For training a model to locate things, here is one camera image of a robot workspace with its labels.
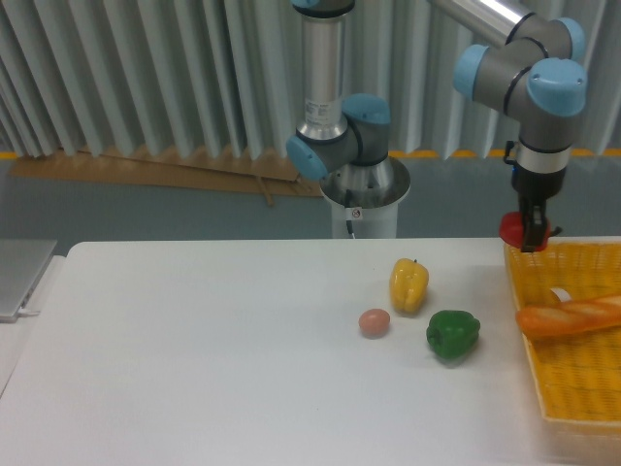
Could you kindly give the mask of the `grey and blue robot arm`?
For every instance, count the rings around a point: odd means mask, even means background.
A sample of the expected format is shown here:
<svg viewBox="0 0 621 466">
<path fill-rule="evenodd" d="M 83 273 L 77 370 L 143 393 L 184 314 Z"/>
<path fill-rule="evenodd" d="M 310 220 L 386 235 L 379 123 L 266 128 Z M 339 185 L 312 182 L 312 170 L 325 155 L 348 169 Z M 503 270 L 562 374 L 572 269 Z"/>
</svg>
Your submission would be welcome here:
<svg viewBox="0 0 621 466">
<path fill-rule="evenodd" d="M 388 103 L 367 93 L 343 95 L 344 21 L 353 7 L 293 3 L 302 18 L 305 104 L 286 152 L 304 178 L 319 182 L 335 237 L 392 238 L 410 175 L 388 153 Z M 562 187 L 586 104 L 582 28 L 505 1 L 442 1 L 440 8 L 482 38 L 457 60 L 454 88 L 519 123 L 504 155 L 518 208 L 503 216 L 501 238 L 524 252 L 543 250 L 557 234 L 546 204 Z"/>
</svg>

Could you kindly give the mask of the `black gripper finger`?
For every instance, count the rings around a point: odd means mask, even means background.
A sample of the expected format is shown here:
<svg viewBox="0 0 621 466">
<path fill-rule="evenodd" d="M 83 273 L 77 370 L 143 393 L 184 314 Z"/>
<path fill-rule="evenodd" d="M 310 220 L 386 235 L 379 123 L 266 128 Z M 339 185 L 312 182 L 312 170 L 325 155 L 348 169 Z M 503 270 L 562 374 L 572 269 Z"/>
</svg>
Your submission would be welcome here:
<svg viewBox="0 0 621 466">
<path fill-rule="evenodd" d="M 523 226 L 522 252 L 541 251 L 546 246 L 546 216 L 544 206 L 525 203 L 520 207 Z"/>
</svg>

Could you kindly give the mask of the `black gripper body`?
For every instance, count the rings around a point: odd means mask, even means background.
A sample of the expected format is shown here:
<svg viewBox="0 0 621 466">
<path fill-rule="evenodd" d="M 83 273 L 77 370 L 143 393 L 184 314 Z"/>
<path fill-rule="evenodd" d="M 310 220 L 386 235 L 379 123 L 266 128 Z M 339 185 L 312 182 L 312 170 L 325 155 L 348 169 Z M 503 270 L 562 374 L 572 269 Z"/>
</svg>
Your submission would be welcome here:
<svg viewBox="0 0 621 466">
<path fill-rule="evenodd" d="M 518 195 L 519 212 L 531 214 L 538 208 L 544 214 L 547 201 L 560 192 L 566 173 L 566 168 L 553 173 L 536 173 L 514 165 L 511 185 Z"/>
</svg>

